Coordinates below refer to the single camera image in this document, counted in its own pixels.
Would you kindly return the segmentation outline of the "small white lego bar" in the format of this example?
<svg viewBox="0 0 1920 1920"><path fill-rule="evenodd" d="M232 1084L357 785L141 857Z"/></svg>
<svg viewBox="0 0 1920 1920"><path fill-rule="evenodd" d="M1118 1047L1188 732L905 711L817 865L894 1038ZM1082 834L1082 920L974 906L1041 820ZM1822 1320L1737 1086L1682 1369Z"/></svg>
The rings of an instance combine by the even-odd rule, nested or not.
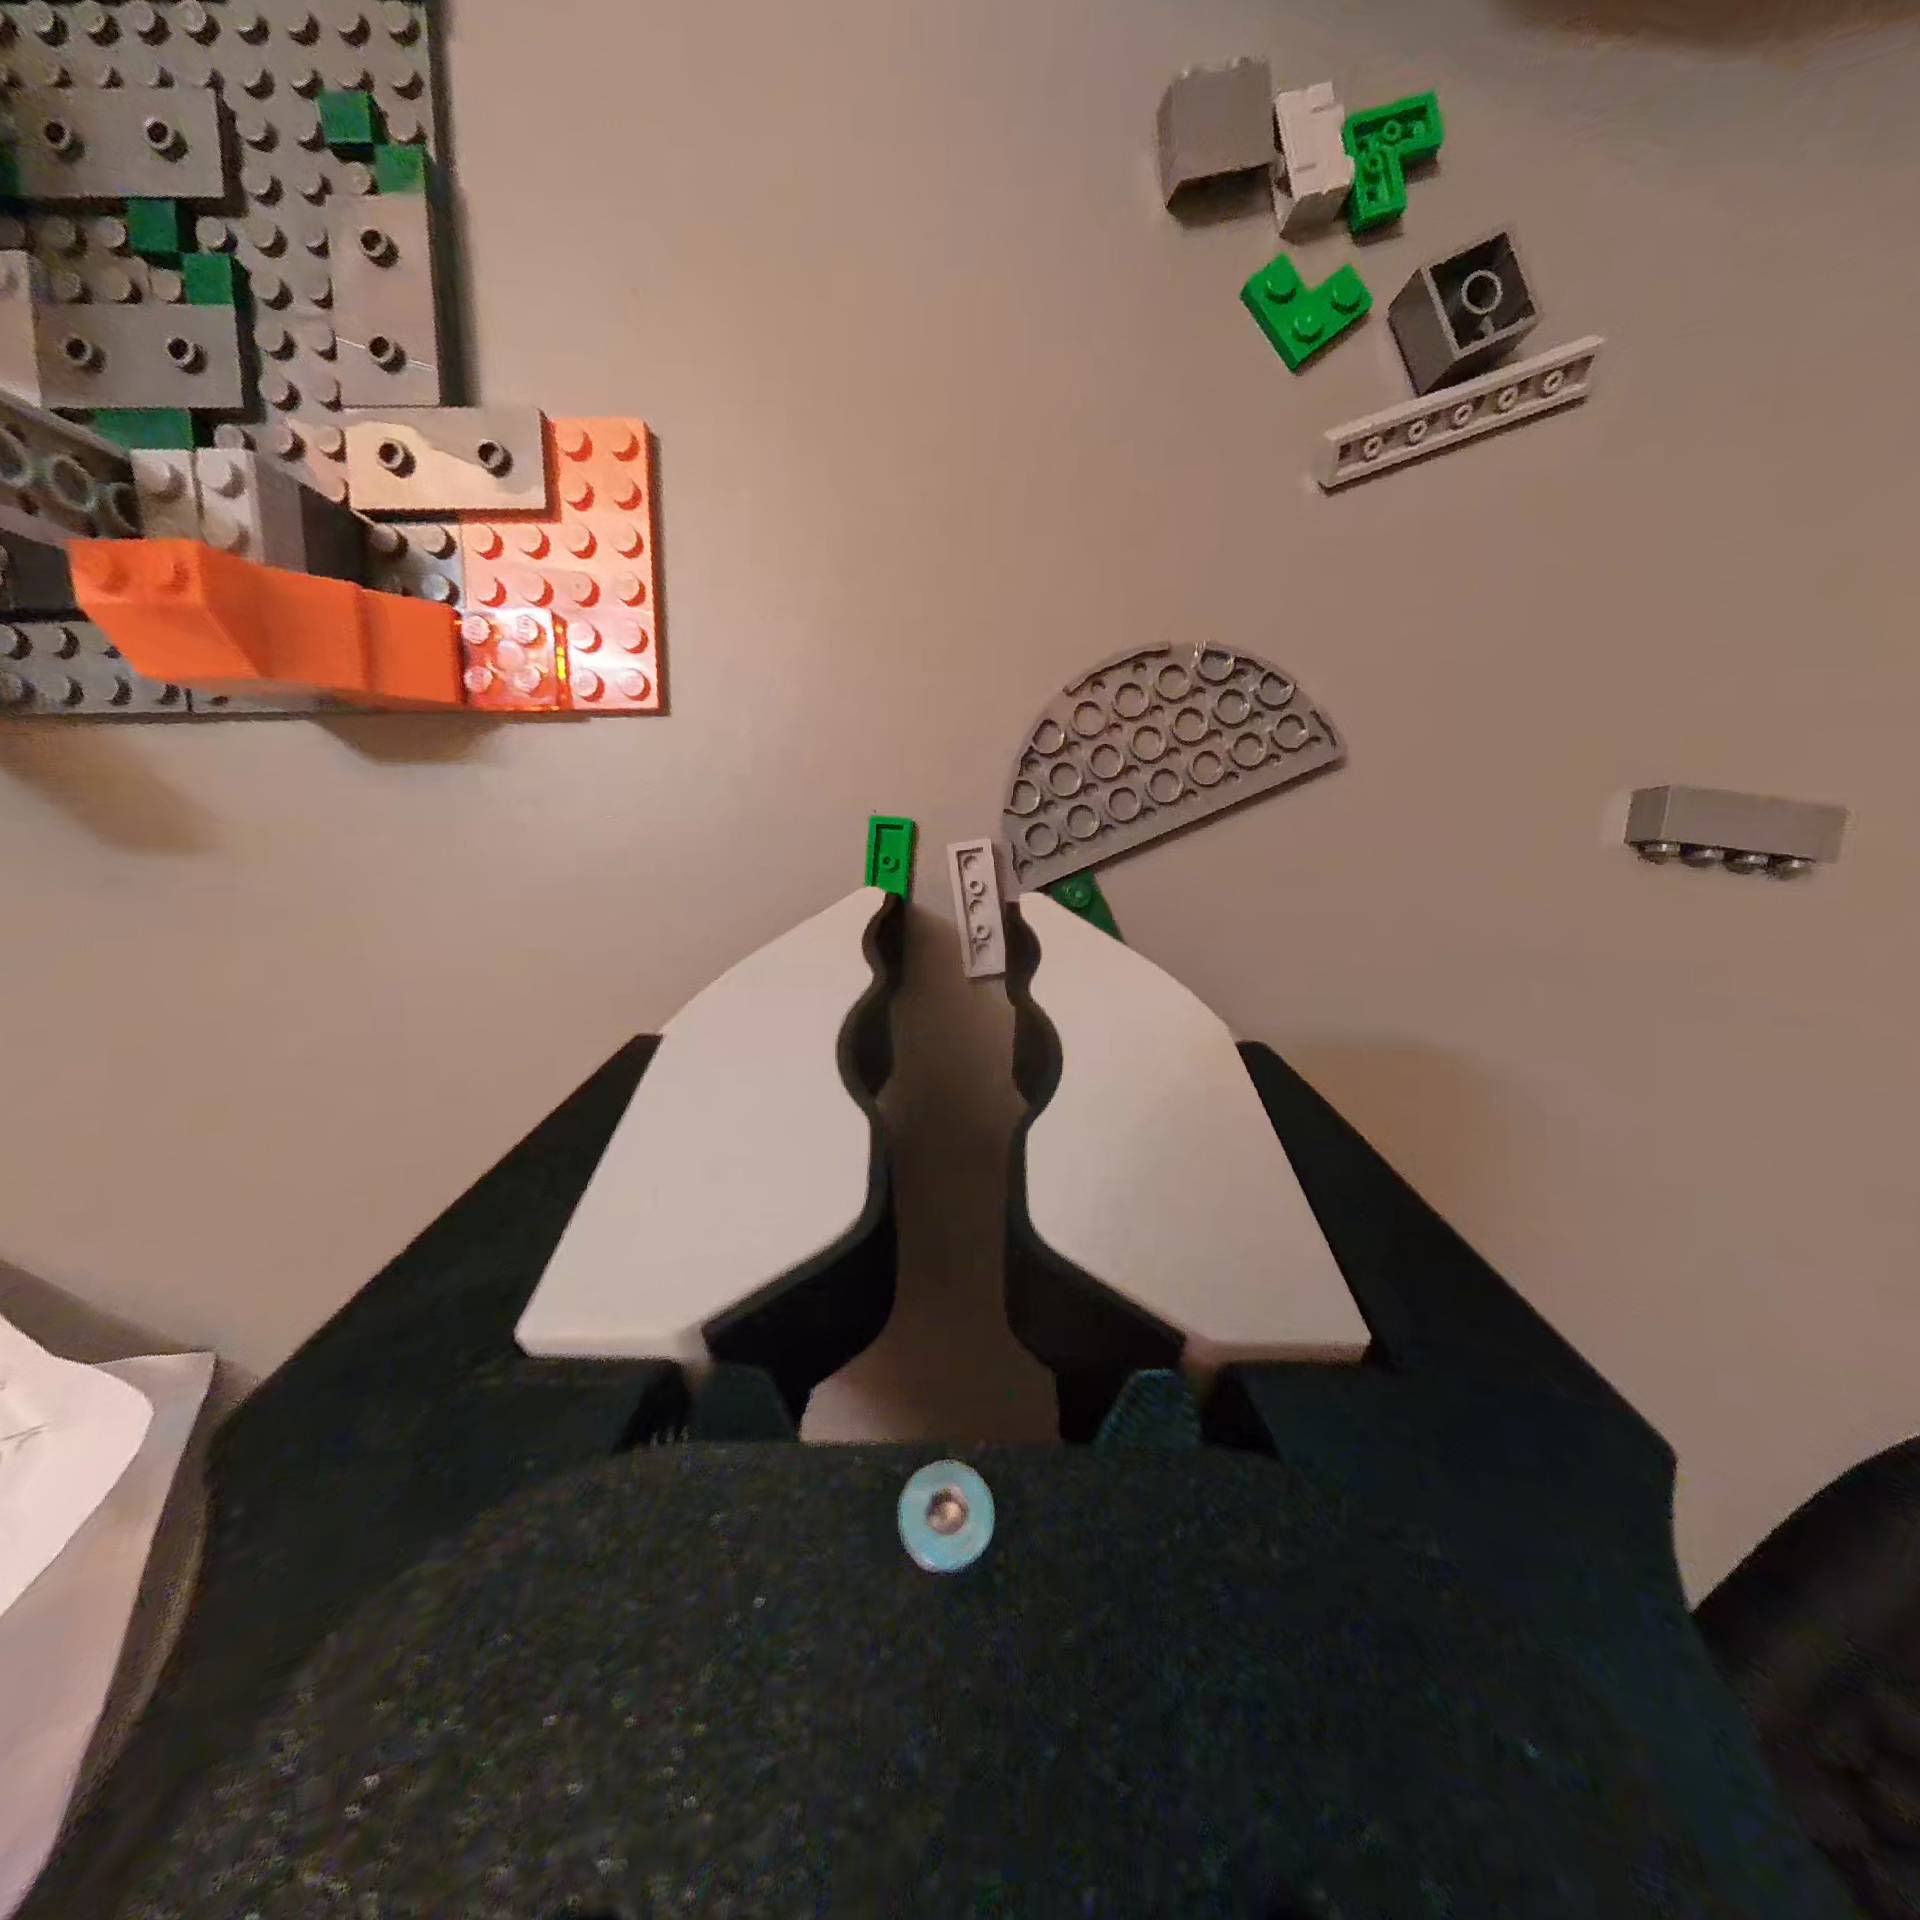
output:
<svg viewBox="0 0 1920 1920"><path fill-rule="evenodd" d="M1004 976L1001 843L992 836L948 843L946 860L965 979Z"/></svg>

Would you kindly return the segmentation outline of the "white printed paper bag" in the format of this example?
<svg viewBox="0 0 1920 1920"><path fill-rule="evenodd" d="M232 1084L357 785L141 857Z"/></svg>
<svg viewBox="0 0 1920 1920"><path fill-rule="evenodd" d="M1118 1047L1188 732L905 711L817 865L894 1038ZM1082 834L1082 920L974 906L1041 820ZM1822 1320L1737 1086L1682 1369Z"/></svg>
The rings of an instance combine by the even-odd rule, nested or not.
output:
<svg viewBox="0 0 1920 1920"><path fill-rule="evenodd" d="M219 1361L5 1264L2 1913L160 1680L208 1524Z"/></svg>

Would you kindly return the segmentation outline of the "grey lego baseplate build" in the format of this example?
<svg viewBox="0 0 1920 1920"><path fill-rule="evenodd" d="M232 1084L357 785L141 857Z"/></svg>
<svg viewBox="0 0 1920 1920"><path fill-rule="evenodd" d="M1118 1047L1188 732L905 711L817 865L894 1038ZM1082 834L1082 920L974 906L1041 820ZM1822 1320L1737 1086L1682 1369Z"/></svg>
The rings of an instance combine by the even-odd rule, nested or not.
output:
<svg viewBox="0 0 1920 1920"><path fill-rule="evenodd" d="M422 601L451 698L569 707L565 630L466 615L460 521L547 504L474 412L445 286L435 4L5 4L5 720L371 708L347 667L181 683L75 543L197 543Z"/></svg>

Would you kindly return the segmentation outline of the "orange lego slope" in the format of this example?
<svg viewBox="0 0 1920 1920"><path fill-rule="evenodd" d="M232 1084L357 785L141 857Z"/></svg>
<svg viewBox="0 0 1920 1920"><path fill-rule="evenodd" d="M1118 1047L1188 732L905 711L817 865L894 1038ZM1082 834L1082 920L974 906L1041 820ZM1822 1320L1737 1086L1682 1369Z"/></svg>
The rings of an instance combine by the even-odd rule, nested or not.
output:
<svg viewBox="0 0 1920 1920"><path fill-rule="evenodd" d="M193 540L77 540L65 553L85 618L148 679L372 708L465 707L451 608Z"/></svg>

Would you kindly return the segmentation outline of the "grey long lego brick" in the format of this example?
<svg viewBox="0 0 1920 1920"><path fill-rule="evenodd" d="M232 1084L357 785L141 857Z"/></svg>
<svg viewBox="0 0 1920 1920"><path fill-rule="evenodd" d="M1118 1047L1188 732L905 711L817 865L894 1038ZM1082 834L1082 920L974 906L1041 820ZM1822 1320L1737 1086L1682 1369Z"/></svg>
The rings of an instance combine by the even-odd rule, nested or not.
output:
<svg viewBox="0 0 1920 1920"><path fill-rule="evenodd" d="M1657 785L1633 793L1624 842L1646 863L1796 878L1833 865L1850 810L1701 785Z"/></svg>

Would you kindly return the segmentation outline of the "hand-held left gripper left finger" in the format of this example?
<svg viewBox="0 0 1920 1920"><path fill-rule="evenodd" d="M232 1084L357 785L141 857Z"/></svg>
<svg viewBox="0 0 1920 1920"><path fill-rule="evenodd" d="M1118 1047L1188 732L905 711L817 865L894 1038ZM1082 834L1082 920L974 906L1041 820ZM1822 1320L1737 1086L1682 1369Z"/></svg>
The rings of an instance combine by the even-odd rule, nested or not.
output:
<svg viewBox="0 0 1920 1920"><path fill-rule="evenodd" d="M898 907L856 888L669 1018L520 1314L524 1354L702 1368L876 1222Z"/></svg>

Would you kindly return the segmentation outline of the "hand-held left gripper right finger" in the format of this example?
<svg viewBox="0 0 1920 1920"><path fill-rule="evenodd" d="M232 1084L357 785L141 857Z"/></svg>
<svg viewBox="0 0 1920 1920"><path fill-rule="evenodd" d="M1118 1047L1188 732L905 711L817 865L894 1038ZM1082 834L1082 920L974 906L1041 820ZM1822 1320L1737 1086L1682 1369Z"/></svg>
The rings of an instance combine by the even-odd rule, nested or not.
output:
<svg viewBox="0 0 1920 1920"><path fill-rule="evenodd" d="M1020 900L1006 1310L1056 1376L1355 1362L1355 1299L1232 1032L1045 895Z"/></svg>

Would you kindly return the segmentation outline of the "orange lego plate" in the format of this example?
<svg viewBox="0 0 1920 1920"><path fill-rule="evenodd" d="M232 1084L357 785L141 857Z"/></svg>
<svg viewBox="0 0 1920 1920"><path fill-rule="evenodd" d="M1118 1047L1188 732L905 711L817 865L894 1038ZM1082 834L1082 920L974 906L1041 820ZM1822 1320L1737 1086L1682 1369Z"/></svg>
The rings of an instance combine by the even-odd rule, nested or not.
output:
<svg viewBox="0 0 1920 1920"><path fill-rule="evenodd" d="M635 416L547 427L552 504L465 516L465 698L502 714L658 714L656 439Z"/></svg>

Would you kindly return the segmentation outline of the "dark grey half-round lego plate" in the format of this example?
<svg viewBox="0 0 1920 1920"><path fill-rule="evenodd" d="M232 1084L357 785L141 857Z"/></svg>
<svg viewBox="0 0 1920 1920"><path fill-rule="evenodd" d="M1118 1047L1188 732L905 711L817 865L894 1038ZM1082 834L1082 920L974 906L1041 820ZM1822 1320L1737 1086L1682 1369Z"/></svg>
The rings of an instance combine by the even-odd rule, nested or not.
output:
<svg viewBox="0 0 1920 1920"><path fill-rule="evenodd" d="M1116 657L1056 694L1016 758L1001 807L1016 884L1042 889L1345 759L1304 686L1259 657L1202 642Z"/></svg>

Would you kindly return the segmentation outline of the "green lego corner piece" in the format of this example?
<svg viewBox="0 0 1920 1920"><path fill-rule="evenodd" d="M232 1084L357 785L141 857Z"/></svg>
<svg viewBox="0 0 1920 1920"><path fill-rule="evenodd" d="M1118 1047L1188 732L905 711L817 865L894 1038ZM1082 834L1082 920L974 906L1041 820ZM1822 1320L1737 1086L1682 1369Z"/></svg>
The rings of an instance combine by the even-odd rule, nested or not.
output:
<svg viewBox="0 0 1920 1920"><path fill-rule="evenodd" d="M1238 288L1238 303L1290 372L1301 372L1373 306L1366 281L1350 264L1309 283L1288 255L1274 257Z"/></svg>

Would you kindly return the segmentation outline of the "small grey lego cube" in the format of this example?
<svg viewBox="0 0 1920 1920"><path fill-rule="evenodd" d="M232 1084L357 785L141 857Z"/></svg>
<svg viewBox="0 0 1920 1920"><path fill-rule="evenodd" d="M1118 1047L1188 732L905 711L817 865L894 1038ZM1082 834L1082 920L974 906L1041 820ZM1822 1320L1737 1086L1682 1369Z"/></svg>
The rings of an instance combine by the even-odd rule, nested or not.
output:
<svg viewBox="0 0 1920 1920"><path fill-rule="evenodd" d="M1270 199L1282 239L1297 242L1332 224L1345 210L1355 161L1341 137L1346 113L1331 81L1276 94L1277 156Z"/></svg>

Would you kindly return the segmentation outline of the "light grey holed lego plate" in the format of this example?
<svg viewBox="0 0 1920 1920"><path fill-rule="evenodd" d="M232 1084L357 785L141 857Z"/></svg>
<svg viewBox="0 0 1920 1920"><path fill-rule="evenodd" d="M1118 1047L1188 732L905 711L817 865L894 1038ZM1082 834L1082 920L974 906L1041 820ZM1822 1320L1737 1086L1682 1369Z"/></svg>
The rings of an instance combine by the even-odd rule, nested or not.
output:
<svg viewBox="0 0 1920 1920"><path fill-rule="evenodd" d="M1331 427L1312 455L1312 480L1332 495L1510 426L1561 414L1585 402L1602 350L1604 338L1590 335Z"/></svg>

